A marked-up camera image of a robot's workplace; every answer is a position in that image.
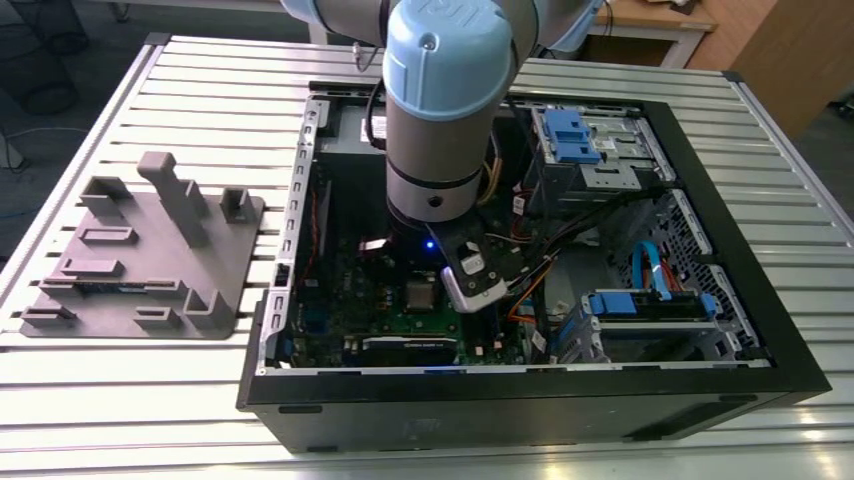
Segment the open computer tower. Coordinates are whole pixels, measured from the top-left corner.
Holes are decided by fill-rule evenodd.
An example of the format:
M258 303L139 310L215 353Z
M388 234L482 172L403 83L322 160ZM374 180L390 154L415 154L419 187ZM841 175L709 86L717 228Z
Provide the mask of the open computer tower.
M527 222L658 194L564 245L510 314L459 314L430 235L388 213L371 86L311 88L238 399L291 451L675 439L830 389L667 104L502 105L504 174L478 214L508 264Z

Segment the cable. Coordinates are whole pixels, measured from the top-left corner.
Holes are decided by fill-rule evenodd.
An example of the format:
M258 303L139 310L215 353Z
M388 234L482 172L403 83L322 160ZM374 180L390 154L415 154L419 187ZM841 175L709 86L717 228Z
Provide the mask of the cable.
M526 243L531 243L534 240L534 237L522 231L522 216L516 217L510 225L510 237Z
M379 100L379 91L386 87L386 83L383 79L379 79L376 85L374 85L374 90L371 91L371 96L368 97L368 106L364 112L364 136L368 138L368 143L371 146L382 151L386 151L386 140L382 138L374 137L374 104Z
M531 324L536 325L536 320L534 320L532 318L527 318L527 317L519 317L516 315L512 315L512 316L507 317L507 320L511 321L511 322L531 323Z
M478 199L478 206L482 207L487 204L492 195L495 195L495 190L498 190L498 182L502 177L502 168L504 166L504 160L502 156L502 147L498 143L498 135L495 133L495 129L490 133L490 140L492 142L492 150L495 151L495 163L492 164L492 168L488 168L488 164L484 162L487 173L490 174L490 183L487 185L487 189L483 192L483 195Z
M9 145L9 137L5 135L5 128L3 127L3 124L0 124L0 137L3 137L3 148L5 150L5 166L13 175L20 175L29 168L29 160L24 158L21 163L17 164L17 167L12 166L12 147Z
M611 7L610 0L604 0L604 8L607 9L607 20L604 22L604 36L610 37L614 34L614 7Z
M531 278L534 278L534 276L542 271L543 268L546 267L551 268L551 262L554 262L555 258L558 258L558 253L559 252L556 252L554 255L546 255L539 265L536 265L536 267L528 270L528 272L524 274L523 277L519 277L510 282L510 285L515 284L515 286L511 287L510 292L507 293L506 296L515 297L516 294L514 293L514 291L519 287L519 285L524 285L524 282L527 282Z
M20 175L24 170L27 170L29 168L29 160L24 159L24 161L17 165L17 167L12 167L12 156L11 156L11 145L9 145L9 140L12 140L13 138L19 138L23 137L25 135L29 135L31 133L36 133L36 132L51 132L51 131L59 131L59 132L80 132L84 134L88 134L89 131L83 129L83 128L73 128L73 127L40 127L40 128L31 128L29 130L24 130L23 132L17 132L13 133L11 135L5 134L5 129L3 128L3 125L0 125L0 136L4 139L4 149L5 149L5 162L7 162L7 168L9 169L9 172L12 172L15 175Z
M673 268L670 267L670 264L666 260L662 261L662 269L665 270L665 277L667 277L670 288L677 292L683 292L685 287L682 286L682 282L679 281L677 275L673 273Z
M596 225L598 220L611 215L611 213L614 213L614 211L616 211L620 207L624 207L630 203L638 202L641 200L651 200L654 198L658 198L671 188L674 188L671 185L661 185L638 192L620 193L614 196L595 209L588 210L578 217L575 217L575 219L570 220L570 222L558 230L558 233L548 240L548 243L546 244L546 248L543 250L543 254L554 251L555 246L558 246L562 241L574 239L580 233L590 230Z
M359 70L359 73L364 73L368 71L368 68L371 68L371 64L374 63L374 60L376 59L378 53L379 53L379 47L374 47L374 52L371 53L371 58L368 58L368 63L362 65L362 45L359 44L359 42L355 42L352 44L352 57L356 62L356 70Z
M550 271L551 271L551 266L546 269L546 271L540 274L540 276L536 277L536 280L534 280L531 282L531 285L528 286L527 290L522 294L522 297L519 297L519 300L516 301L516 303L514 304L512 308L510 309L510 313L507 314L507 319L511 319L514 317L524 318L524 317L520 317L520 316L516 315L516 310L519 310L519 305L522 305L522 302L524 301L524 299L528 298L528 295L531 295L531 292L534 291L534 289L536 288L539 283L543 281L543 279L546 278L546 275L548 275Z
M487 233L486 234L487 237L492 237L492 238L498 238L499 240L504 240L506 242L510 243L530 243L530 240L515 240L510 237L504 237L503 235L499 235L496 233Z
M0 215L0 220L5 220L7 218L16 218L16 217L23 217L25 215L31 215L31 214L36 213L39 210L41 210L41 207L33 208L32 210L27 210L25 212L7 213L5 215Z
M534 134L531 132L531 129L527 127L527 125L524 124L524 119L522 118L522 112L519 111L519 107L516 106L516 102L512 100L512 98L508 96L507 97L507 106L510 107L510 111L512 112L512 116L516 120L516 124L519 125L519 128L522 129L522 132L524 133L526 136L526 143L528 145L528 148L531 149L531 161L535 162L536 165L536 170L539 173L539 192L540 192L540 197L542 197L542 201L543 201L543 225L542 228L539 229L539 231L536 232L536 240L534 241L534 244L539 244L539 242L543 239L543 236L546 234L546 230L548 229L548 223L550 223L550 211L548 211L548 195L546 194L546 169L543 167L543 163L536 161L536 147L534 146L536 141L534 138Z
M13 138L17 137L23 137L24 135L29 135L31 133L36 133L36 132L51 132L51 131L60 131L60 132L80 132L80 133L85 133L88 134L89 131L83 129L83 128L72 128L72 127L41 127L41 128L31 128L29 130L24 130L23 132L17 132L13 133L12 135L9 135L8 137L5 137L7 140L12 140Z
M667 274L662 266L662 258L658 247L649 240L635 244L631 254L631 288L643 288L643 257L650 262L650 272L653 274L653 288L658 291L662 300L670 300L670 289L667 288Z

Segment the blue cable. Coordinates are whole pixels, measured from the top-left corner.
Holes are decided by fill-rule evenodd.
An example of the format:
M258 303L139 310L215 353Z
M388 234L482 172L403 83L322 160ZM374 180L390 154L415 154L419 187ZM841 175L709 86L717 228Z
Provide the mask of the blue cable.
M7 218L23 217L24 215L29 215L31 213L36 213L40 209L41 209L41 207L33 208L32 210L27 210L25 212L8 213L5 215L0 215L0 220L4 220Z
M670 290L667 289L667 281L665 280L665 270L662 268L662 259L658 254L658 247L647 240L638 242L634 253L631 254L631 286L633 288L643 288L643 251L650 257L650 267L653 270L653 288L662 296L662 300L670 300Z

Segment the metal case frame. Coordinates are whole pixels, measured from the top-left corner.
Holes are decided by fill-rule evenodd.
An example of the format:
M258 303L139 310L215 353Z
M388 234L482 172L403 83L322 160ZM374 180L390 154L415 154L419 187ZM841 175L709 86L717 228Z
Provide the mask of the metal case frame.
M327 88L351 91L370 86ZM559 99L630 105L643 111L703 226L714 263L726 267L773 367L267 376L256 369L263 312L272 305L266 296L252 324L238 408L259 416L292 451L674 439L759 407L790 405L830 390L667 104ZM518 101L547 103L555 97L526 95ZM308 176L318 124L311 99L306 112L294 183ZM290 209L299 210L304 195L304 189L291 191ZM294 225L286 225L283 247L295 253L299 231L292 233L292 229ZM290 278L292 270L291 265L278 273ZM280 294L290 294L290 283L283 280L284 286L274 286L271 292L279 289ZM620 424L620 428L603 427L606 424ZM599 433L590 431L599 427Z

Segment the slotted fixture base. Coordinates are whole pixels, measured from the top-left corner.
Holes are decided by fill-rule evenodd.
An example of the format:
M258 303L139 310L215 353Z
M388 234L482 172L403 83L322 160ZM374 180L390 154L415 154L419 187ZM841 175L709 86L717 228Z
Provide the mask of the slotted fixture base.
M157 193L105 177L84 190L89 213L21 315L28 337L231 336L264 201L244 189L201 195L156 155Z

